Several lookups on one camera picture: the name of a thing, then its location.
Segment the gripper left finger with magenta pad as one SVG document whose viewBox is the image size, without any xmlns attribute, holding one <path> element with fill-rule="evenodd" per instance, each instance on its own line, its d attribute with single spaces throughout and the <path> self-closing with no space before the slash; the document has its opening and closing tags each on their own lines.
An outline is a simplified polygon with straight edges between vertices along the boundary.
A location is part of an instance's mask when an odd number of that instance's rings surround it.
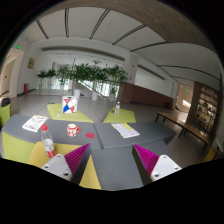
<svg viewBox="0 0 224 224">
<path fill-rule="evenodd" d="M 91 154 L 91 145 L 83 145 L 66 155 L 56 154 L 42 169 L 75 184 L 81 182 Z"/>
</svg>

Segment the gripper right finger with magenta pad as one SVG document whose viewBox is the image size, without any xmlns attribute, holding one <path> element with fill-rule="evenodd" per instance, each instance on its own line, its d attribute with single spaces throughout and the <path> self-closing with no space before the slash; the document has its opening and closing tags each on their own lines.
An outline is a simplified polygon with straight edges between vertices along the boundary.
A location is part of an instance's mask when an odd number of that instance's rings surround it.
<svg viewBox="0 0 224 224">
<path fill-rule="evenodd" d="M 132 155 L 144 185 L 181 170 L 168 155 L 157 155 L 140 145 L 132 146 Z"/>
</svg>

